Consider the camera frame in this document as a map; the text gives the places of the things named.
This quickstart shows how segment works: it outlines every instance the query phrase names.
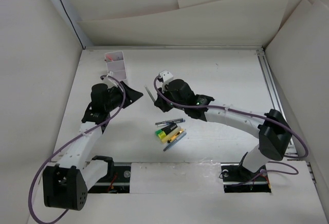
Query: blue marker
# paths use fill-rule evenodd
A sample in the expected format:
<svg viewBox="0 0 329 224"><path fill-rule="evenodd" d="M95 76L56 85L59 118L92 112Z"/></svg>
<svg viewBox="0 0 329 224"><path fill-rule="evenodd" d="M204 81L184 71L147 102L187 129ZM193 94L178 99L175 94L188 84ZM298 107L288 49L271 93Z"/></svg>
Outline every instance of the blue marker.
<svg viewBox="0 0 329 224"><path fill-rule="evenodd" d="M186 135L186 131L184 131L183 133L181 133L174 141L172 141L170 144L167 145L167 147L165 147L163 149L163 151L166 151L168 149L170 149L172 146L174 146L180 139L182 139L184 136Z"/></svg>

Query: white wall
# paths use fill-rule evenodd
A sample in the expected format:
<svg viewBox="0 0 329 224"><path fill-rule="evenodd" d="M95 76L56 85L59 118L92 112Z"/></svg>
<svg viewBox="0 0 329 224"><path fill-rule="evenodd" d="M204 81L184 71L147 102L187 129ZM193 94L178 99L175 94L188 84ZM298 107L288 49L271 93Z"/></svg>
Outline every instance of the white wall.
<svg viewBox="0 0 329 224"><path fill-rule="evenodd" d="M49 0L0 0L0 222L26 223L33 174L52 152L81 46Z"/></svg>

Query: white container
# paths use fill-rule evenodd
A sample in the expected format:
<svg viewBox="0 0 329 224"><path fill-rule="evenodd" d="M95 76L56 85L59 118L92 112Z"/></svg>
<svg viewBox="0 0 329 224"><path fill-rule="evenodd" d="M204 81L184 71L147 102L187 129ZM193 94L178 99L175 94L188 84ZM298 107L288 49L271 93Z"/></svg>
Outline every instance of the white container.
<svg viewBox="0 0 329 224"><path fill-rule="evenodd" d="M107 73L119 81L128 85L127 73L122 51L109 52L105 54Z"/></svg>

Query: red wire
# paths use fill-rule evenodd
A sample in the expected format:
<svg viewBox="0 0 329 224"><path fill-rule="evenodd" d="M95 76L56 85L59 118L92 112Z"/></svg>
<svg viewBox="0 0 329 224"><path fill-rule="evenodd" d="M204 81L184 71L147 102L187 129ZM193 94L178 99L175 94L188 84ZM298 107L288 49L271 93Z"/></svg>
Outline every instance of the red wire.
<svg viewBox="0 0 329 224"><path fill-rule="evenodd" d="M113 179L112 179L112 181L111 181L111 184L110 184L109 187L107 188L107 192L109 192L109 191L111 190L112 184L113 184L113 182L117 179L117 177L118 177L118 173L115 173L115 175L114 175L114 177L113 177Z"/></svg>

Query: robotic arm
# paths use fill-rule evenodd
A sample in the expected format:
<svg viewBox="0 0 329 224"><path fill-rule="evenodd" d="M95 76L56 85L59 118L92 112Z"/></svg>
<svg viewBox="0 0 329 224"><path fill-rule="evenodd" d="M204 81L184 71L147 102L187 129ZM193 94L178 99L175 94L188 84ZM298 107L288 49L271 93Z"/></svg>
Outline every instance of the robotic arm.
<svg viewBox="0 0 329 224"><path fill-rule="evenodd" d="M91 98L80 126L84 133L110 117L110 112L123 101L123 92L118 86L96 84L92 87ZM122 108L130 106L143 93L129 88L121 82L125 91ZM44 204L70 210L81 210L86 203L88 190L101 178L112 178L114 163L112 157L95 156L89 165L85 161L94 144L102 136L107 123L85 134L71 144L55 166L47 166L43 171Z"/></svg>
<svg viewBox="0 0 329 224"><path fill-rule="evenodd" d="M291 134L283 128L259 118L232 113L228 110L229 108L247 113L253 112L226 105L210 96L195 94L185 81L174 79L174 76L166 70L159 74L158 80L162 82L162 87L158 88L158 90L173 103L199 107L182 108L175 106L168 103L158 94L154 105L163 112L168 112L175 107L182 109L185 114L193 119L229 125L259 139L259 144L243 156L236 169L241 182L249 180L253 175L258 173L261 167L269 160L281 161L283 159L291 139ZM202 106L207 105L218 105L227 107L227 109L202 108ZM271 109L268 113L262 115L288 126L282 114L275 109Z"/></svg>

